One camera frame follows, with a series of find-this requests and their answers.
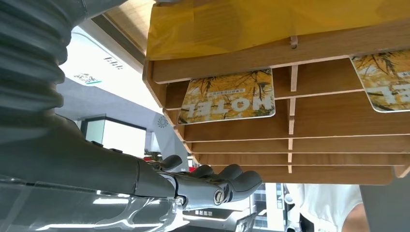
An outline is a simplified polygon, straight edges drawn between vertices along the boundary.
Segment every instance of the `reflective surface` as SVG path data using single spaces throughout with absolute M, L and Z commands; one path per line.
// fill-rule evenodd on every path
M 161 232 L 182 223 L 174 199 L 29 184 L 0 176 L 0 231 Z

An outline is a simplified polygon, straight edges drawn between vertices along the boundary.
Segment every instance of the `screw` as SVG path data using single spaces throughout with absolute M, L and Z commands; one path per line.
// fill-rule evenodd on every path
M 184 199 L 183 197 L 181 197 L 181 196 L 177 196 L 177 197 L 175 198 L 175 202 L 176 202 L 177 204 L 184 204 L 184 203 L 185 203 L 185 199 Z
M 215 191 L 214 203 L 216 205 L 222 204 L 222 201 L 224 200 L 224 198 L 225 198 L 225 194 L 223 193 L 223 191 L 221 189 L 218 189 L 218 190 Z

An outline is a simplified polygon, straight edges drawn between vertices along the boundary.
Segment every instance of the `yellow autumn tree image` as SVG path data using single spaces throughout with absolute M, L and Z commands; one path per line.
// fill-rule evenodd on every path
M 352 57 L 351 60 L 376 111 L 410 110 L 410 50 Z
M 272 70 L 191 80 L 179 124 L 264 117 L 275 114 Z

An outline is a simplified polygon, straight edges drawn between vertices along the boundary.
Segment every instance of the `wooden shelf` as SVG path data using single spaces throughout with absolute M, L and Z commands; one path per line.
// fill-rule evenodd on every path
M 289 67 L 273 69 L 275 99 L 290 99 L 363 91 L 349 59 L 299 65 L 297 91 L 291 91 Z M 180 109 L 189 81 L 170 83 L 166 89 L 167 110 Z
M 288 153 L 279 154 L 195 154 L 201 164 L 228 166 L 287 166 Z M 409 154 L 315 154 L 293 153 L 292 166 L 403 166 L 410 163 Z
M 219 173 L 225 166 L 212 166 Z M 393 180 L 389 166 L 295 166 L 288 173 L 286 166 L 241 166 L 243 171 L 256 171 L 266 183 L 388 185 Z
M 155 61 L 153 80 L 159 84 L 229 73 L 313 63 L 348 55 L 410 47 L 410 19 L 349 30 L 298 36 L 297 49 L 289 38 L 237 52 L 197 58 Z
M 124 14 L 136 7 L 108 14 L 133 42 L 138 35 Z M 386 185 L 393 173 L 410 172 L 410 113 L 375 112 L 349 56 L 408 48 L 409 31 L 404 19 L 297 36 L 294 49 L 287 38 L 227 54 L 147 61 L 143 81 L 187 151 L 216 172 L 238 163 L 265 182 Z M 267 67 L 273 117 L 177 124 L 191 79 Z
M 272 117 L 186 125 L 184 140 L 205 142 L 287 138 L 286 101 L 276 101 L 275 105 L 276 114 Z
M 410 136 L 365 136 L 191 143 L 193 153 L 409 153 Z
M 288 134 L 286 102 L 276 101 L 276 115 L 267 118 L 185 126 L 187 142 L 263 140 L 410 134 L 409 115 L 377 113 L 363 92 L 300 98 L 294 135 Z

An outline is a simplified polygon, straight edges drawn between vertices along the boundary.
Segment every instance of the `yellow paper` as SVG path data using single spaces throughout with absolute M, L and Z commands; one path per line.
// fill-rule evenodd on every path
M 191 80 L 179 124 L 223 121 L 275 114 L 272 70 Z
M 409 12 L 409 0 L 180 0 L 153 7 L 147 57 L 228 53 L 292 35 L 403 19 Z
M 410 111 L 410 50 L 352 57 L 351 60 L 376 111 Z

